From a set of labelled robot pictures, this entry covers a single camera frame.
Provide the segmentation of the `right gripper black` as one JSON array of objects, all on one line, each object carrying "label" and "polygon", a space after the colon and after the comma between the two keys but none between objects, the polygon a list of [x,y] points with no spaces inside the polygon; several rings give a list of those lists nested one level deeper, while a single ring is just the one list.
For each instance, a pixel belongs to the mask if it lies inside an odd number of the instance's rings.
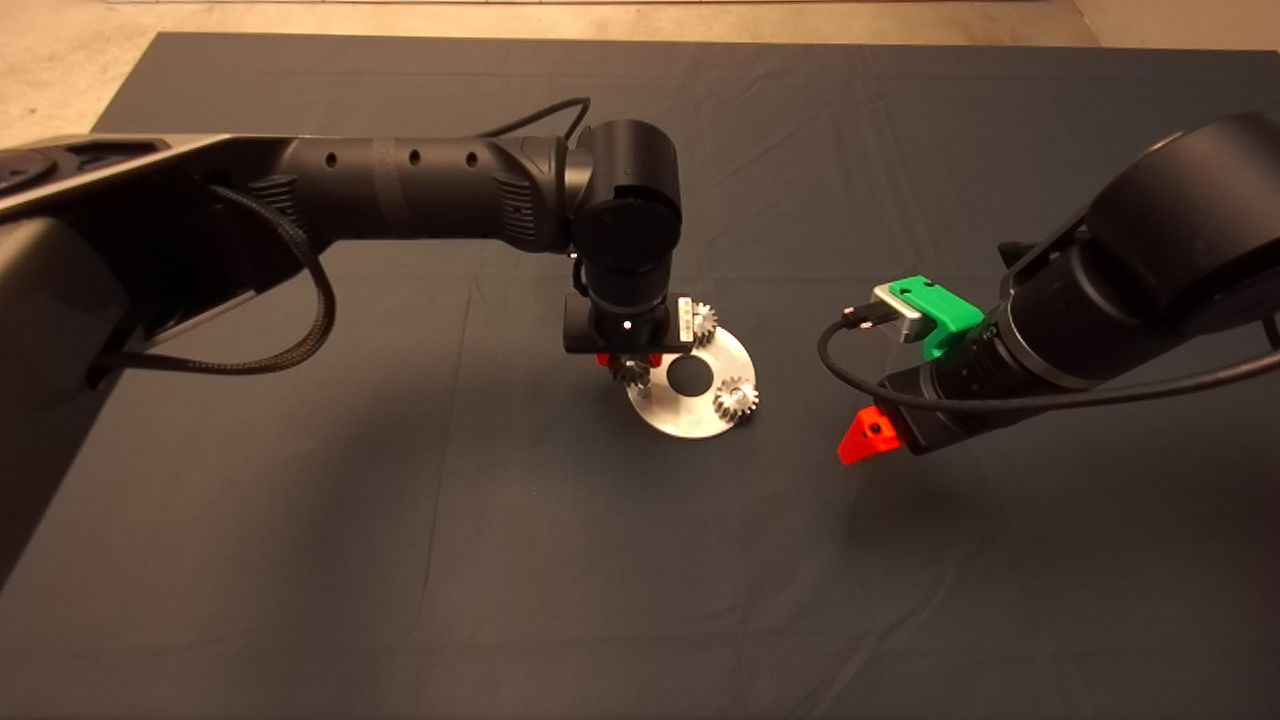
[{"label": "right gripper black", "polygon": [[[938,398],[927,364],[884,375],[881,389],[920,398]],[[837,459],[852,465],[902,447],[916,456],[933,454],[954,443],[954,424],[947,413],[877,400],[860,409],[837,446]]]}]

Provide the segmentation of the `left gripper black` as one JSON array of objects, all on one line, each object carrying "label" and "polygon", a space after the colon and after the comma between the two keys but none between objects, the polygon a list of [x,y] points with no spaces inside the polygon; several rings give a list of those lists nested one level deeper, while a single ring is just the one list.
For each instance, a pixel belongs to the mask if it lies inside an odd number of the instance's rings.
[{"label": "left gripper black", "polygon": [[588,297],[564,296],[562,340],[567,354],[596,355],[602,368],[613,366],[613,355],[646,355],[649,366],[660,366],[664,354],[686,354],[694,346],[695,302],[669,293],[644,313],[618,314]]}]

